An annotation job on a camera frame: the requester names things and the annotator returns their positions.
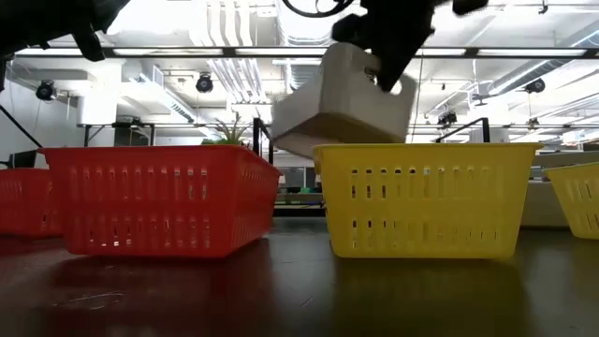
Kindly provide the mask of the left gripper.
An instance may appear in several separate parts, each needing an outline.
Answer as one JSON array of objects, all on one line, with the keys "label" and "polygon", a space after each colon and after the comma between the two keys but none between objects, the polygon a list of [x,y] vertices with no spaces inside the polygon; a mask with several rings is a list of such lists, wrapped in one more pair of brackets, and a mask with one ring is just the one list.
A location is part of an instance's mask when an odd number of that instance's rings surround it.
[{"label": "left gripper", "polygon": [[0,0],[0,56],[32,46],[44,50],[59,37],[73,36],[81,55],[105,59],[98,31],[107,32],[131,0]]}]

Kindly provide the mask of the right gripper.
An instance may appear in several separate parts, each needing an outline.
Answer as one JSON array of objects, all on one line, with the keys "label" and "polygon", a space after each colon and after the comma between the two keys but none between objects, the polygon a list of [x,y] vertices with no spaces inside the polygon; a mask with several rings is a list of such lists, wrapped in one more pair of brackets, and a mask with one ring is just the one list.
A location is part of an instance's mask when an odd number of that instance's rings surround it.
[{"label": "right gripper", "polygon": [[365,14],[350,14],[332,25],[336,42],[370,49],[380,61],[377,85],[389,92],[426,39],[434,32],[435,9],[445,4],[457,16],[477,11],[489,0],[359,0]]}]

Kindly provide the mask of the yellow slotted plastic basket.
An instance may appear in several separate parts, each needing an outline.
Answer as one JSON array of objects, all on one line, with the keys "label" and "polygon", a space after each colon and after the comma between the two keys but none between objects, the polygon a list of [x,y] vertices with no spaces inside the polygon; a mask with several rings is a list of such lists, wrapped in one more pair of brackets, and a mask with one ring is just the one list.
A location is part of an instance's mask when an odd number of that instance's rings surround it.
[{"label": "yellow slotted plastic basket", "polygon": [[314,147],[333,253],[511,257],[541,147],[530,142]]},{"label": "yellow slotted plastic basket", "polygon": [[547,168],[572,234],[599,241],[599,162]]}]

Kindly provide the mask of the red slotted plastic basket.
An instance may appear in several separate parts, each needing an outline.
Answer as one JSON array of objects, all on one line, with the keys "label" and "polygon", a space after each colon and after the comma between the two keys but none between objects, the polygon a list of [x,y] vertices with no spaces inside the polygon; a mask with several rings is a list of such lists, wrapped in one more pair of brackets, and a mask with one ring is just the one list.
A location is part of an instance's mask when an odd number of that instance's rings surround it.
[{"label": "red slotted plastic basket", "polygon": [[0,169],[0,234],[30,238],[62,235],[48,169]]},{"label": "red slotted plastic basket", "polygon": [[270,230],[279,171],[245,147],[41,153],[71,254],[220,258]]}]

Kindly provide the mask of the dark computer monitor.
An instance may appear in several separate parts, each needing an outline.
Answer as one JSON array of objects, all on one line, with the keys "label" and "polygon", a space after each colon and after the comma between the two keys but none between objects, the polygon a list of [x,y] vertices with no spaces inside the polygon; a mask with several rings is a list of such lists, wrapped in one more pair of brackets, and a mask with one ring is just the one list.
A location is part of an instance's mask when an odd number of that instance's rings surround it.
[{"label": "dark computer monitor", "polygon": [[31,169],[36,165],[37,150],[19,152],[8,157],[7,167],[9,169]]}]

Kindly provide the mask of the succulent in white pot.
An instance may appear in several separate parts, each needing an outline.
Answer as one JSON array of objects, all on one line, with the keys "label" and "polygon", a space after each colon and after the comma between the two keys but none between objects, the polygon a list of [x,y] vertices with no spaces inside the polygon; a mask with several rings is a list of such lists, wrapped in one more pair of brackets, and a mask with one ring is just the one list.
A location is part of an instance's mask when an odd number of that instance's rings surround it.
[{"label": "succulent in white pot", "polygon": [[243,124],[239,114],[236,115],[232,123],[226,123],[221,119],[216,119],[214,130],[216,139],[204,139],[201,145],[238,145],[248,147],[249,142],[245,139],[244,133],[251,128],[249,124]]}]

